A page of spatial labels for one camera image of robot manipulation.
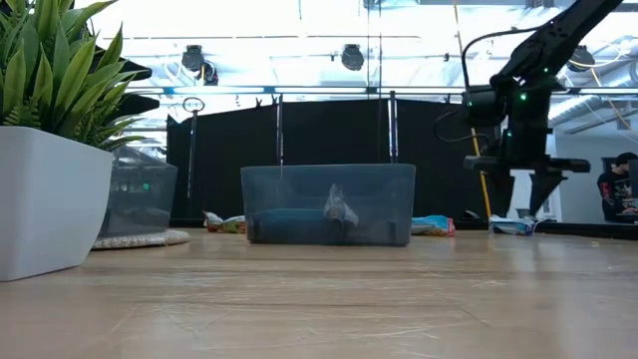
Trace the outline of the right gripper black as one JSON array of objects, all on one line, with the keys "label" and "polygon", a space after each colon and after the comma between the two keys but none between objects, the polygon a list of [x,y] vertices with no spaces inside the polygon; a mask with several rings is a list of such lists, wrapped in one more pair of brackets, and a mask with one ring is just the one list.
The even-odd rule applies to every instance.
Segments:
[{"label": "right gripper black", "polygon": [[591,164],[581,159],[553,158],[546,153],[547,136],[552,129],[510,127],[490,143],[479,156],[467,156],[464,167],[486,173],[490,185],[490,208],[494,215],[506,217],[510,208],[514,177],[511,170],[530,174],[529,213],[536,216],[544,202],[566,177],[562,172],[589,173]]}]

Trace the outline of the grey translucent plastic bin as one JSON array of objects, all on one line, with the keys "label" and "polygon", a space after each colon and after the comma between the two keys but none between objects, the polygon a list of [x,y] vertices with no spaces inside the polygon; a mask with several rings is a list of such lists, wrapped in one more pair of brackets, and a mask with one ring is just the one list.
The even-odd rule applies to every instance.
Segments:
[{"label": "grey translucent plastic bin", "polygon": [[329,219],[331,237],[315,245],[405,246],[411,237],[415,178],[416,167],[405,164],[247,167],[241,170],[245,222],[270,209],[323,212],[335,183],[359,223]]},{"label": "grey translucent plastic bin", "polygon": [[177,168],[129,147],[113,151],[110,193],[99,237],[168,229]]}]

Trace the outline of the green plant in white pot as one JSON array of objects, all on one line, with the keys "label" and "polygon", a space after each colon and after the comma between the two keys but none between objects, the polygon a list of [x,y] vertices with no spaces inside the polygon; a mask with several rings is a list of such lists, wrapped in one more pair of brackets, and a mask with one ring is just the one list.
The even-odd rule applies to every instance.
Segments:
[{"label": "green plant in white pot", "polygon": [[0,282],[79,266],[99,234],[141,115],[119,116],[123,38],[101,47],[88,26],[117,1],[0,0]]}]

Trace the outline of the round woven placemat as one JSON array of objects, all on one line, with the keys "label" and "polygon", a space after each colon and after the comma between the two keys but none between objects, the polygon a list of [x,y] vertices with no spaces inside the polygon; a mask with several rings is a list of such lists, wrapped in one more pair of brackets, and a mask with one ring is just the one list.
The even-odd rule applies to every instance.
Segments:
[{"label": "round woven placemat", "polygon": [[151,246],[170,246],[190,241],[186,231],[166,229],[162,232],[99,237],[92,250],[112,250]]}]

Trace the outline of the black backdrop pole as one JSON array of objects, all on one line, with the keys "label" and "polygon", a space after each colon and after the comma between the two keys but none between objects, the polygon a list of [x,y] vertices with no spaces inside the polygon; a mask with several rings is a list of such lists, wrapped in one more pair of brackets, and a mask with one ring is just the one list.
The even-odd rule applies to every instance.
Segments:
[{"label": "black backdrop pole", "polygon": [[276,103],[276,156],[277,156],[277,164],[282,166],[284,163],[283,159],[283,95],[279,94],[277,97],[273,98],[273,101]]},{"label": "black backdrop pole", "polygon": [[389,97],[389,130],[390,130],[390,161],[398,162],[398,121],[396,92],[392,90]]}]

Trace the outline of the horizontal overhead metal beam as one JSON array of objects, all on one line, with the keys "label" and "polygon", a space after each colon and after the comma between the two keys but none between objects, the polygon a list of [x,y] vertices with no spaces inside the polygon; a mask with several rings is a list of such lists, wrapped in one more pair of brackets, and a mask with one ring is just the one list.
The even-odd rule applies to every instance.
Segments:
[{"label": "horizontal overhead metal beam", "polygon": [[128,93],[142,95],[389,95],[391,92],[402,95],[460,95],[462,87],[130,87]]}]

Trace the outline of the black backdrop curtain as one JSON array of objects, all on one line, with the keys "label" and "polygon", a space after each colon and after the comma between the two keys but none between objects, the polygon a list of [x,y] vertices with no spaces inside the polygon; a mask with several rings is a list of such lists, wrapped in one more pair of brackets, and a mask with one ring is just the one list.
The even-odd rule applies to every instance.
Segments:
[{"label": "black backdrop curtain", "polygon": [[[464,168],[474,153],[470,132],[456,117],[458,105],[397,101],[398,160],[417,169],[414,214],[466,220],[485,218],[490,191],[479,173]],[[170,219],[203,219],[243,213],[240,171],[277,165],[276,106],[202,115],[197,120],[193,195],[187,198],[191,119],[167,121],[167,155],[177,168]],[[390,161],[386,100],[286,103],[283,107],[285,165],[384,164]]]}]

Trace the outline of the white ceiling duct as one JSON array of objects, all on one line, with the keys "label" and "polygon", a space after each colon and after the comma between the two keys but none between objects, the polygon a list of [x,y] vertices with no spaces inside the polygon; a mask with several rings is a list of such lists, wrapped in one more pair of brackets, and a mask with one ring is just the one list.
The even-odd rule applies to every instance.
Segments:
[{"label": "white ceiling duct", "polygon": [[620,139],[638,144],[638,95],[586,95],[553,104],[557,138]]}]

